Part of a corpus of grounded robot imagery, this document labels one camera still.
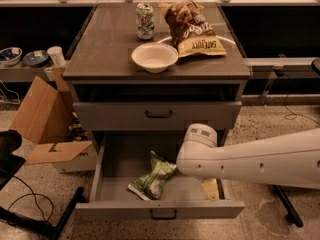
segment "gray cabinet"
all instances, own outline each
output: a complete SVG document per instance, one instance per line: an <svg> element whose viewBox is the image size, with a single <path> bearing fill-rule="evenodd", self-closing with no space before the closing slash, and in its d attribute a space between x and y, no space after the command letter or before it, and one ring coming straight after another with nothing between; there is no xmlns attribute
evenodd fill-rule
<svg viewBox="0 0 320 240"><path fill-rule="evenodd" d="M180 172L166 183L160 200L142 201L127 188L150 170L151 150L175 161L191 123L214 127L223 145L251 76L219 9L209 3L204 14L216 26L226 56L190 56L159 74L139 68L130 58L144 43L136 35L135 6L99 5L63 75L81 124L99 149L90 201L76 209L100 219L236 217L244 203L232 200L223 181L215 202L199 180ZM170 34L157 4L153 8L152 41L159 41Z"/></svg>

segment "concrete floor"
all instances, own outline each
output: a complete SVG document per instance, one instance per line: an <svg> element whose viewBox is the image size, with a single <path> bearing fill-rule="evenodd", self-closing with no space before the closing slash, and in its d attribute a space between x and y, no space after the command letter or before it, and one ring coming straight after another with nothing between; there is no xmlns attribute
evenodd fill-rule
<svg viewBox="0 0 320 240"><path fill-rule="evenodd" d="M298 116L289 116L284 104L285 97L268 98L261 106L256 98L244 99L235 127L229 132L226 145L264 139L283 134L300 132L320 127L320 99L289 97L287 106ZM7 130L16 111L0 111L0 130ZM23 140L23 146L15 154L27 157L34 144ZM52 164L23 166L16 176L32 187L35 193L50 197L55 205L50 222L55 225L78 186L85 189L88 197L92 172L59 174ZM245 202L246 207L235 219L197 219L173 221L87 221L77 216L76 211L68 220L59 239L320 239L320 191L285 187L285 191L303 220L298 228L285 220L287 214L279 198L270 187L262 184L228 181L227 187L233 200ZM29 193L27 187L12 179L0 192L0 205L8 208L20 196ZM38 198L39 205L50 214L50 205ZM41 214L28 196L18 201L12 211L41 219ZM0 221L0 239L33 240L39 236Z"/></svg>

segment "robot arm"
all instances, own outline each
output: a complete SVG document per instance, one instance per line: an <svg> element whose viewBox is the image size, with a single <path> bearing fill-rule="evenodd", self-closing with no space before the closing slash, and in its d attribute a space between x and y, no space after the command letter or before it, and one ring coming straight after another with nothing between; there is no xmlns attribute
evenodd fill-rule
<svg viewBox="0 0 320 240"><path fill-rule="evenodd" d="M177 166L197 178L320 189L320 128L217 147L217 133L211 127L192 124Z"/></svg>

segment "paper cup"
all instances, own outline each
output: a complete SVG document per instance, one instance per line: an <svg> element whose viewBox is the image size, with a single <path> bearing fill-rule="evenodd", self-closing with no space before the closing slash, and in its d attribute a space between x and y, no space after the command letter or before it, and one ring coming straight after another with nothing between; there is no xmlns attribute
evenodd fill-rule
<svg viewBox="0 0 320 240"><path fill-rule="evenodd" d="M60 46L53 46L49 48L47 53L56 67L63 67L66 64L62 53L62 48Z"/></svg>

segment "soda can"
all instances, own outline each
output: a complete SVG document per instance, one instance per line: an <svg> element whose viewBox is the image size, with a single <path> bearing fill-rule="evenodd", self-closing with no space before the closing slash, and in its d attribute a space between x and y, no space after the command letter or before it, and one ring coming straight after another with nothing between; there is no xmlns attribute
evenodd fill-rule
<svg viewBox="0 0 320 240"><path fill-rule="evenodd" d="M136 8L136 23L138 37L142 40L152 39L154 36L153 8L150 4L139 3Z"/></svg>

